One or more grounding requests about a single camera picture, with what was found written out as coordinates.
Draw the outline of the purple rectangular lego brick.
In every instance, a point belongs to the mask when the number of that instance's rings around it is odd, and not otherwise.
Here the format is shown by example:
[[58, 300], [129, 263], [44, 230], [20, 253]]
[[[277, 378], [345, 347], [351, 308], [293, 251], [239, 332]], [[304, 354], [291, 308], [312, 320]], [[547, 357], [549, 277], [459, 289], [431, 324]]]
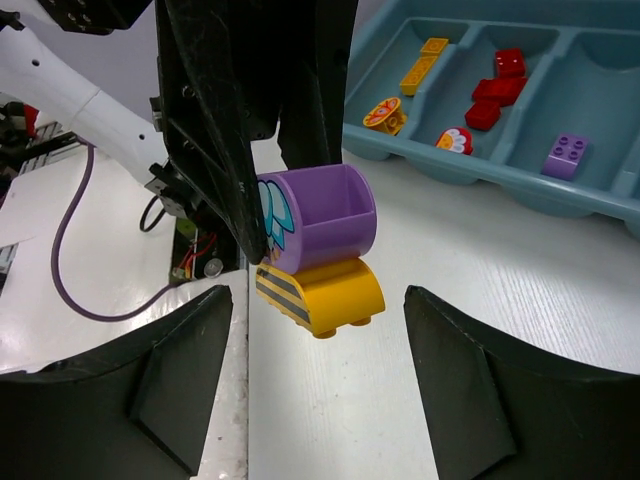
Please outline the purple rectangular lego brick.
[[587, 137], [561, 133], [549, 151], [541, 173], [560, 180], [572, 180], [589, 144]]

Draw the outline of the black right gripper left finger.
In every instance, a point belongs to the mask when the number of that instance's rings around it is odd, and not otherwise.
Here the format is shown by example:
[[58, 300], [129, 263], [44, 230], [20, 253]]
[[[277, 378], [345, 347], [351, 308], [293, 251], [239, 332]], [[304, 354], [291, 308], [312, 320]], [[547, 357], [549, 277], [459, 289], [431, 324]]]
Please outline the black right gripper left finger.
[[1, 377], [4, 479], [197, 476], [229, 337], [229, 287], [35, 373]]

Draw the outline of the small orange lego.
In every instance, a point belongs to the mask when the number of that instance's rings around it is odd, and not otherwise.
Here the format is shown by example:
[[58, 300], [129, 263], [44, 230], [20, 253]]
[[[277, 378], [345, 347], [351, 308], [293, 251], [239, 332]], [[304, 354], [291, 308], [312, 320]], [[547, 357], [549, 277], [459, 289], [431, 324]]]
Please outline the small orange lego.
[[397, 135], [405, 126], [407, 115], [399, 97], [389, 97], [376, 105], [363, 118], [365, 128], [388, 135]]

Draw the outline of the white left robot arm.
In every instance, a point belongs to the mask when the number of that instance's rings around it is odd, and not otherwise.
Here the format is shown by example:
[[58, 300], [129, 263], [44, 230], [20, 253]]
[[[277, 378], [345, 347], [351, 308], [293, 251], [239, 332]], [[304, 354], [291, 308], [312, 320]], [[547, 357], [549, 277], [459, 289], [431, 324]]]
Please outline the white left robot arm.
[[159, 94], [144, 120], [75, 71], [23, 23], [77, 39], [134, 25], [144, 1], [5, 1], [1, 90], [116, 159], [205, 225], [223, 221], [251, 263], [286, 225], [258, 183], [251, 145], [275, 138], [291, 169], [342, 160], [353, 1], [157, 1]]

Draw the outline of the red L-shaped lego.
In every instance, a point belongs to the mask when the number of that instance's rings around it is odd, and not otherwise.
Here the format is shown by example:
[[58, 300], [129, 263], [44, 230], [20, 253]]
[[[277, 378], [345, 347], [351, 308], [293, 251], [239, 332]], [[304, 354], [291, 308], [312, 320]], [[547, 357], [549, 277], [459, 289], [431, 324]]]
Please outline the red L-shaped lego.
[[474, 102], [486, 100], [498, 103], [501, 107], [513, 105], [524, 89], [526, 77], [499, 77], [481, 79], [471, 98]]

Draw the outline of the red white lego brick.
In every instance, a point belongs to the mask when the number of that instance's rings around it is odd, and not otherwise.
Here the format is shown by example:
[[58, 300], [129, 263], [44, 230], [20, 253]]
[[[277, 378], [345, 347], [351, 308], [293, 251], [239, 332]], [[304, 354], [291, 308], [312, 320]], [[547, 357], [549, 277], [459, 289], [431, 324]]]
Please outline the red white lego brick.
[[473, 137], [471, 132], [463, 127], [451, 127], [439, 136], [436, 147], [450, 152], [471, 155], [473, 152]]

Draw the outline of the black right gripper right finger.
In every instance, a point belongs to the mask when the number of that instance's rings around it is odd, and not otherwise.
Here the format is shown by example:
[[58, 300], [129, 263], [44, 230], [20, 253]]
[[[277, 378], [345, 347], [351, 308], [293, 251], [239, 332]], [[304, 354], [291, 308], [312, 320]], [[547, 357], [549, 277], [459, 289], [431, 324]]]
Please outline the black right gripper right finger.
[[635, 479], [639, 379], [491, 327], [419, 286], [404, 315], [442, 479]]

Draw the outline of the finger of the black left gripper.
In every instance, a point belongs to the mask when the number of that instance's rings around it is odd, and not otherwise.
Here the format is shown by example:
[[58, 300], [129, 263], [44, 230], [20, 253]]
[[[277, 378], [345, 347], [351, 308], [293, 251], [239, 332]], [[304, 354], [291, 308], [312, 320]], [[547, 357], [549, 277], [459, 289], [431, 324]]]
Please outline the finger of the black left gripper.
[[278, 144], [289, 169], [342, 162], [344, 102], [356, 1], [289, 1]]
[[171, 165], [252, 264], [267, 250], [257, 177], [233, 72], [225, 1], [155, 4], [162, 131]]

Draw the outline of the teal yellow lego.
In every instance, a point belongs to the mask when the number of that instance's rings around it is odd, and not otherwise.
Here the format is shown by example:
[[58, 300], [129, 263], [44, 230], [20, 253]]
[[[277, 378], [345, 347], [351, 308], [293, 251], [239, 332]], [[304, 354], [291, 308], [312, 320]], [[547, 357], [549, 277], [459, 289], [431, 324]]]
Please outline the teal yellow lego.
[[399, 83], [402, 94], [407, 97], [415, 96], [422, 81], [437, 60], [437, 55], [426, 55], [418, 58]]

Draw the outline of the yellow black striped lego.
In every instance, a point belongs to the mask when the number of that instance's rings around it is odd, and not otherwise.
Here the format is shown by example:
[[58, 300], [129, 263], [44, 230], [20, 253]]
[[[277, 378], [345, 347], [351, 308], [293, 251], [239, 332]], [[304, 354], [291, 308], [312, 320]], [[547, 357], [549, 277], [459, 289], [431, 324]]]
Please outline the yellow black striped lego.
[[256, 269], [256, 290], [318, 339], [334, 336], [345, 325], [367, 325], [386, 308], [377, 278], [359, 258], [296, 274], [262, 263]]

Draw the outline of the purple oval paw lego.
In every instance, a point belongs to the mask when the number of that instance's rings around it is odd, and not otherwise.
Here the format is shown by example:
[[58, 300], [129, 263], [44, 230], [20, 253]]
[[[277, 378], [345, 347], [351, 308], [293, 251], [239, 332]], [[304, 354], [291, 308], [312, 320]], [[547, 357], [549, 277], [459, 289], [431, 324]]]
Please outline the purple oval paw lego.
[[258, 189], [267, 236], [264, 261], [285, 273], [361, 257], [374, 243], [373, 192], [351, 165], [261, 174]]

